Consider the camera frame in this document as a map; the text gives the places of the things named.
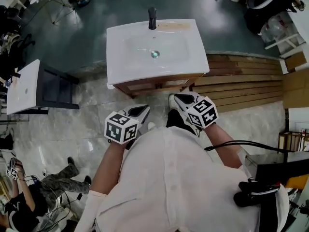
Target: white shirt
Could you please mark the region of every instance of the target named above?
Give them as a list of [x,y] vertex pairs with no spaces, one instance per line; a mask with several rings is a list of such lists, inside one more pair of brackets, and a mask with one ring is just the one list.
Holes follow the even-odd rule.
[[[95,218],[100,232],[258,231],[259,207],[234,203],[241,181],[242,170],[214,163],[193,134],[158,128],[132,146],[109,195],[89,192],[75,231],[89,231]],[[278,212],[278,231],[287,213]]]

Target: faucet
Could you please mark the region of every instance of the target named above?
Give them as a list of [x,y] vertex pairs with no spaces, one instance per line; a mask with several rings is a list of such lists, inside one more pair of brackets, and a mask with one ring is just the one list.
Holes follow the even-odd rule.
[[155,30],[156,29],[156,8],[155,7],[150,7],[148,9],[148,15],[149,15],[149,26],[148,28],[150,30]]

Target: gray floor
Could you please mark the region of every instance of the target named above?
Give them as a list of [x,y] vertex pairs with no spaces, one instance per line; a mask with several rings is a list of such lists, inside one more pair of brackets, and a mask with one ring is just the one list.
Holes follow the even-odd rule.
[[[246,28],[245,6],[230,0],[91,0],[56,25],[48,19],[44,4],[29,5],[23,16],[23,34],[36,41],[27,62],[40,59],[62,71],[70,71],[106,59],[106,28],[147,21],[147,9],[157,8],[158,19],[190,18],[197,26],[206,52],[240,52],[278,57],[276,47],[264,49],[261,37]],[[46,6],[55,17],[61,6]]]
[[[106,88],[106,73],[80,83],[74,100],[80,110],[50,109],[48,115],[30,115],[29,122],[19,122],[14,126],[14,149],[17,158],[23,162],[26,175],[35,174],[43,178],[42,171],[57,173],[67,165],[67,157],[75,159],[80,175],[75,179],[83,181],[86,174],[94,177],[96,169],[109,143],[104,138],[104,121],[112,111],[119,111],[128,105],[145,103],[150,105],[150,115],[146,120],[157,127],[165,126],[168,114],[168,92],[140,96],[131,99],[118,90]],[[277,146],[278,133],[284,129],[285,115],[282,102],[257,106],[234,112],[221,113],[217,124],[234,139],[252,140],[270,146]],[[205,133],[201,133],[203,145],[210,146]],[[251,154],[261,154],[259,148],[244,147]],[[220,164],[215,151],[212,159]],[[12,156],[4,153],[9,160]],[[77,193],[69,194],[71,199]],[[72,208],[78,215],[82,213],[84,196],[74,202]]]

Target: white sink basin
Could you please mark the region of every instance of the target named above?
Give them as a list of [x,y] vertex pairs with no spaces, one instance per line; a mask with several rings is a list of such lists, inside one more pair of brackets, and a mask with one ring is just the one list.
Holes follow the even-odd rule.
[[145,78],[207,73],[209,66],[195,20],[148,21],[107,29],[110,85]]

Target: sink drain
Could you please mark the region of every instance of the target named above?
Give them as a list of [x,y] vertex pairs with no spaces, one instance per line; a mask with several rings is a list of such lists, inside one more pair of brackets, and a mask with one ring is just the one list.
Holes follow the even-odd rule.
[[152,56],[153,58],[158,58],[158,57],[160,56],[160,53],[159,53],[158,51],[152,51],[152,52],[151,52],[151,56]]

